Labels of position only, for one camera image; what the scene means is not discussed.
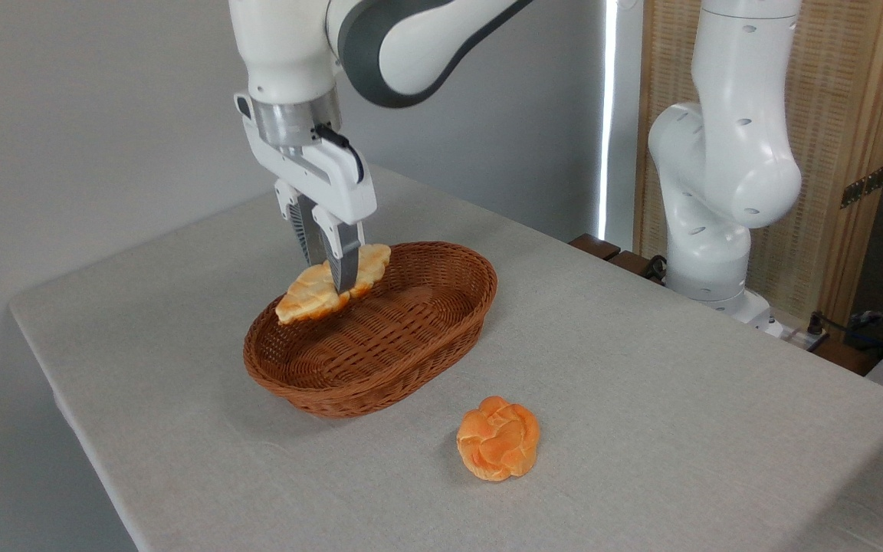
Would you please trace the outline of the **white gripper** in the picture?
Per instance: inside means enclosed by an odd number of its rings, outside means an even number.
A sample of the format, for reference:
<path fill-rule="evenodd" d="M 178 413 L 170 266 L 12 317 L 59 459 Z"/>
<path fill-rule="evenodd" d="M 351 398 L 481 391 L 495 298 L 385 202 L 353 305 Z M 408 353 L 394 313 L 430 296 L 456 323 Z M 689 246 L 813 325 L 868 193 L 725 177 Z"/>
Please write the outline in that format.
<path fill-rule="evenodd" d="M 377 210 L 363 157 L 322 123 L 305 126 L 308 144 L 272 146 L 261 136 L 252 99 L 236 94 L 234 101 L 255 159 L 279 178 L 274 191 L 281 216 L 292 224 L 306 265 L 328 261 L 336 292 L 350 291 L 365 244 L 361 221 Z"/>

